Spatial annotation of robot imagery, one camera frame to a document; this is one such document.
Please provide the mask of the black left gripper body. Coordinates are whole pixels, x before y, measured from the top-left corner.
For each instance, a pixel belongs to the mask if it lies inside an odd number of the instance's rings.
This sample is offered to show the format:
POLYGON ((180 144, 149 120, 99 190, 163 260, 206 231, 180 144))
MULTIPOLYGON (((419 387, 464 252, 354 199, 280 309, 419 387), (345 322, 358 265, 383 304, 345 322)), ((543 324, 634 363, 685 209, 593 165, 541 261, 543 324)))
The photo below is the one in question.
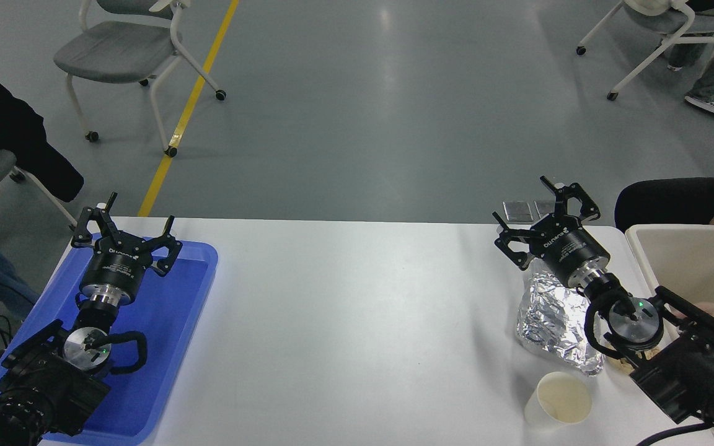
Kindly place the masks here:
POLYGON ((135 297, 141 287, 146 269, 152 263, 149 251, 144 250, 145 239, 125 236, 121 245, 113 237, 95 241, 93 256, 81 279, 81 291, 92 296, 105 286, 117 288, 122 294, 135 297))

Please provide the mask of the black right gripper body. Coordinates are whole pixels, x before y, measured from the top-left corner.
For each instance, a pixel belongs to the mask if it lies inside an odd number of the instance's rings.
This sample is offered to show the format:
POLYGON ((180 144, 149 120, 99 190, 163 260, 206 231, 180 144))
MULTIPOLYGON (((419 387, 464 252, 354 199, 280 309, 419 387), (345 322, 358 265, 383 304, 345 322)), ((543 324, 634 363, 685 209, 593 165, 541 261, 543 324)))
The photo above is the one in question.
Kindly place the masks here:
POLYGON ((589 232, 578 217, 549 214, 532 226, 532 254, 546 263, 563 285, 578 285, 578 272, 584 265, 606 268, 611 256, 589 232))

